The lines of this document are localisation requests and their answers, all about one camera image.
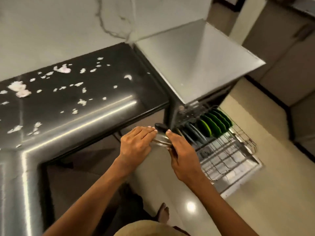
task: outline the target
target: lid handle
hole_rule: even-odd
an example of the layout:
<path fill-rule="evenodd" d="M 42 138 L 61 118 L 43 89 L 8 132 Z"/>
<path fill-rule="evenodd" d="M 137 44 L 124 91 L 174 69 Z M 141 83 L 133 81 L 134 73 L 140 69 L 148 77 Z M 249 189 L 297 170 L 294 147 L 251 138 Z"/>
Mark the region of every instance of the lid handle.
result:
<path fill-rule="evenodd" d="M 168 130 L 168 126 L 163 123 L 156 123 L 154 126 L 158 132 L 166 133 L 166 131 Z"/>

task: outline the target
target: dish rack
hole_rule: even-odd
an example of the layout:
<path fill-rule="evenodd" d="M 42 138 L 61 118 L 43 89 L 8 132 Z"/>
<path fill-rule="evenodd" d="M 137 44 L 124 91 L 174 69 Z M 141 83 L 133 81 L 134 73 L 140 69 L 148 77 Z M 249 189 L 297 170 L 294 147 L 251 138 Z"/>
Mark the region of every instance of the dish rack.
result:
<path fill-rule="evenodd" d="M 212 108 L 217 108 L 228 116 L 219 106 L 191 104 L 187 109 L 179 109 L 176 127 L 182 127 L 187 122 L 194 123 Z M 256 144 L 233 120 L 232 122 L 233 126 L 220 137 L 206 138 L 207 143 L 202 146 L 193 145 L 204 174 L 223 198 L 232 194 L 262 167 L 262 163 L 254 156 L 257 152 Z"/>

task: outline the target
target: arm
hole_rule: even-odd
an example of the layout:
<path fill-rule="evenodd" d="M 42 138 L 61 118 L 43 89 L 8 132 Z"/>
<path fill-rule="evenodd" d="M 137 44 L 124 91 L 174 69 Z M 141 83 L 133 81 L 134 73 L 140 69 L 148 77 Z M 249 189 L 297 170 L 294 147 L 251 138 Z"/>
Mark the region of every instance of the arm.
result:
<path fill-rule="evenodd" d="M 126 177 L 151 151 L 149 143 L 157 132 L 152 127 L 136 127 L 121 138 L 120 155 L 43 236 L 92 235 L 108 202 Z"/>
<path fill-rule="evenodd" d="M 221 198 L 210 180 L 201 170 L 198 156 L 192 146 L 170 130 L 167 137 L 175 149 L 169 149 L 172 168 L 199 198 L 222 236 L 258 236 L 256 232 Z"/>

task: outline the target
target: wire rack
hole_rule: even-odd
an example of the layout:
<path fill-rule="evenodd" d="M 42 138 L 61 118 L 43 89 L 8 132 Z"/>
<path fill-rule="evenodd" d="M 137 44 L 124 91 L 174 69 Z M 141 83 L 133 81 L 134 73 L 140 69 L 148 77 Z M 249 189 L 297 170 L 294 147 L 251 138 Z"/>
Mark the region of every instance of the wire rack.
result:
<path fill-rule="evenodd" d="M 207 104 L 199 106 L 195 104 L 178 115 L 177 125 L 195 122 L 202 114 L 212 108 L 218 108 L 227 115 L 219 106 L 209 107 Z M 231 175 L 232 171 L 234 171 L 234 175 L 238 174 L 239 172 L 236 171 L 241 171 L 241 165 L 257 152 L 256 144 L 234 122 L 233 126 L 221 137 L 208 138 L 206 144 L 194 147 L 203 172 L 213 183 Z"/>

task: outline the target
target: black countertop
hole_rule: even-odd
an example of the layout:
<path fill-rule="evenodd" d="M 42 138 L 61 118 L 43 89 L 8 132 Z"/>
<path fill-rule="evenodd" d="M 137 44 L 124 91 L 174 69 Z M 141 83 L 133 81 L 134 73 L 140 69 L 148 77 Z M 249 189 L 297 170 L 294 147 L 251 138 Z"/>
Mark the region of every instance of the black countertop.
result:
<path fill-rule="evenodd" d="M 54 71 L 41 78 L 65 63 L 71 64 L 70 73 Z M 23 81 L 32 94 L 18 98 L 7 88 L 13 81 Z M 83 84 L 78 87 L 70 86 L 80 82 Z M 12 215 L 1 219 L 5 235 L 43 232 L 41 163 L 92 144 L 168 106 L 168 96 L 124 43 L 2 81 L 2 90 L 8 93 L 0 94 L 0 183 L 5 189 L 1 191 L 1 198 L 5 195 L 1 207 Z M 85 106 L 78 104 L 80 99 L 87 101 Z M 42 124 L 39 133 L 28 135 L 36 122 Z M 7 133 L 17 125 L 23 126 L 20 131 Z"/>

